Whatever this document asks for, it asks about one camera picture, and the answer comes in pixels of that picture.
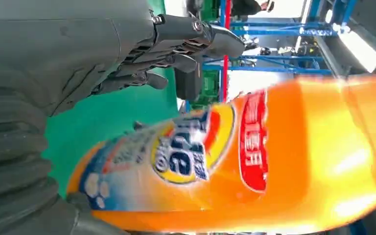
red label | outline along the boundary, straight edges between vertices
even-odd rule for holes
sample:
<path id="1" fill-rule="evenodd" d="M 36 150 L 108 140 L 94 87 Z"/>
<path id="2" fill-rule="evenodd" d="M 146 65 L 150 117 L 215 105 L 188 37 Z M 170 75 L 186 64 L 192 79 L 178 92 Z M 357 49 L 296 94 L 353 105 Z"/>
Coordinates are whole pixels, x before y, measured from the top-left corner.
<path id="1" fill-rule="evenodd" d="M 243 183 L 251 190 L 266 190 L 268 173 L 265 143 L 267 130 L 267 93 L 257 92 L 247 96 L 240 126 L 240 172 Z"/>

red pole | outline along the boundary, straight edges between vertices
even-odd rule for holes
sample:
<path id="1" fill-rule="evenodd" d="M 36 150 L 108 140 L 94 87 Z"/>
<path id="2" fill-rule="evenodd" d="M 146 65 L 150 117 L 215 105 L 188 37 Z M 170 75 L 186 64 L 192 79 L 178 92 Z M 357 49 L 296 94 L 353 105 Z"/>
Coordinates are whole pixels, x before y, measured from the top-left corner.
<path id="1" fill-rule="evenodd" d="M 226 11 L 225 11 L 225 28 L 230 29 L 230 18 L 231 18 L 231 0 L 226 0 Z M 228 56 L 224 56 L 223 63 L 223 77 L 222 86 L 223 90 L 223 102 L 227 102 L 227 89 L 228 89 Z"/>

robotic hand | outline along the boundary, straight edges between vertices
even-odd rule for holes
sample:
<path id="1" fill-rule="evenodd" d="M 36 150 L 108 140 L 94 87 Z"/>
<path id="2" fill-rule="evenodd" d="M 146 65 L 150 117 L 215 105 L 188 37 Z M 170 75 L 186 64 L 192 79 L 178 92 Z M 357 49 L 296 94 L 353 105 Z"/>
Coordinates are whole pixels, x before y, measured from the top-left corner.
<path id="1" fill-rule="evenodd" d="M 41 158 L 48 116 L 128 86 L 161 89 L 149 72 L 191 71 L 189 55 L 237 57 L 242 41 L 192 18 L 152 15 L 146 0 L 0 0 L 0 234 L 122 234 L 58 195 Z"/>

plastic bottle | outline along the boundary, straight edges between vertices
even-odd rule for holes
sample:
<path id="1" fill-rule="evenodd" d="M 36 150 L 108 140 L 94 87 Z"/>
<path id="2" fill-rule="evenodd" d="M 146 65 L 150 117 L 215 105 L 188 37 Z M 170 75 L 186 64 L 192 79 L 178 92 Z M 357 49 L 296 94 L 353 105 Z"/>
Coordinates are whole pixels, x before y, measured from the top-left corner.
<path id="1" fill-rule="evenodd" d="M 302 78 L 103 142 L 68 191 L 134 231 L 345 225 L 376 208 L 376 76 Z"/>

metal screw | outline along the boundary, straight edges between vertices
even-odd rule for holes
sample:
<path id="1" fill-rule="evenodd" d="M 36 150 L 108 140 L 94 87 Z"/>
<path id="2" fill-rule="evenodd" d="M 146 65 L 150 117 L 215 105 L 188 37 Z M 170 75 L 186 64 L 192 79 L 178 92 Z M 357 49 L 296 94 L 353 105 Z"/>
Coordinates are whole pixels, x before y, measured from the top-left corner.
<path id="1" fill-rule="evenodd" d="M 192 22 L 192 28 L 197 32 L 202 31 L 202 24 L 199 21 L 194 21 Z"/>
<path id="2" fill-rule="evenodd" d="M 152 17 L 152 21 L 153 21 L 154 24 L 161 24 L 162 18 L 160 16 L 154 16 L 154 17 Z"/>

